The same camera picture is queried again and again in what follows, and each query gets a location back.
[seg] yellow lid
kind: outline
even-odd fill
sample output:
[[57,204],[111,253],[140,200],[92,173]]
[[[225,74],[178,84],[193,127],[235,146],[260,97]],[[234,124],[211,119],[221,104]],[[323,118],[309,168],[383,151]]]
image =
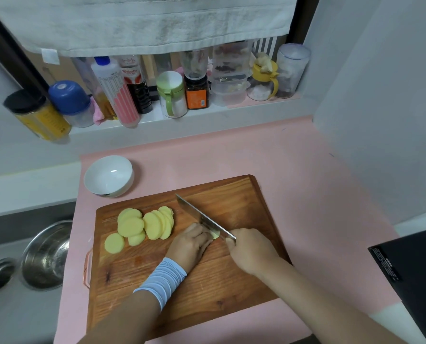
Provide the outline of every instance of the yellow lid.
[[278,65],[276,62],[272,61],[272,71],[273,72],[261,72],[261,67],[258,64],[253,65],[253,75],[252,77],[260,82],[269,82],[271,78],[278,76]]

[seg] wooden cutting board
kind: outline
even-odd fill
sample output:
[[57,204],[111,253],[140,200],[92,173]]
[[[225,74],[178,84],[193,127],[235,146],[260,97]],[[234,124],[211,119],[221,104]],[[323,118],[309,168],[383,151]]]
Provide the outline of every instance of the wooden cutting board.
[[[177,204],[175,193],[228,230],[256,228],[268,237],[279,255],[289,260],[257,181],[252,175],[130,199],[101,207],[96,212],[87,331],[141,285],[164,258],[173,238],[194,219]],[[166,240],[146,240],[119,254],[104,249],[106,237],[117,232],[117,218],[125,208],[143,214],[166,205],[173,209],[175,226]],[[220,238],[174,292],[148,339],[182,330],[249,308],[277,296],[256,277],[241,271]]]

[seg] person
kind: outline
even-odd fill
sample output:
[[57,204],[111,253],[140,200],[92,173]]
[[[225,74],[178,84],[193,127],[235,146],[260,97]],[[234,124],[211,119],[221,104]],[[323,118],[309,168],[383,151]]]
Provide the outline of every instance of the person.
[[[305,278],[278,256],[270,240],[258,230],[241,228],[231,233],[236,241],[226,238],[226,243],[237,266],[272,289],[321,343],[405,343],[366,314]],[[170,294],[211,242],[208,229],[198,223],[178,234],[147,281],[78,344],[144,343]]]

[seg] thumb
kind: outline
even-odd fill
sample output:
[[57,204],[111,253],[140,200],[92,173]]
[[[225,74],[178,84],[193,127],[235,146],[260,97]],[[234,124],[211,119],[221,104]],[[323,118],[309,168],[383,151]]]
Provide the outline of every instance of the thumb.
[[229,252],[232,252],[232,250],[235,248],[235,242],[231,238],[227,237],[226,244],[229,249]]

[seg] person's right arm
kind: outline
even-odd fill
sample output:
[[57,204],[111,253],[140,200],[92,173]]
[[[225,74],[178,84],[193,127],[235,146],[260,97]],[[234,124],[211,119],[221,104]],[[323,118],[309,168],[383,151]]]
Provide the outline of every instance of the person's right arm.
[[276,293],[323,344],[403,344],[405,341],[300,274],[278,256],[272,243],[256,229],[231,231],[226,238],[232,259]]

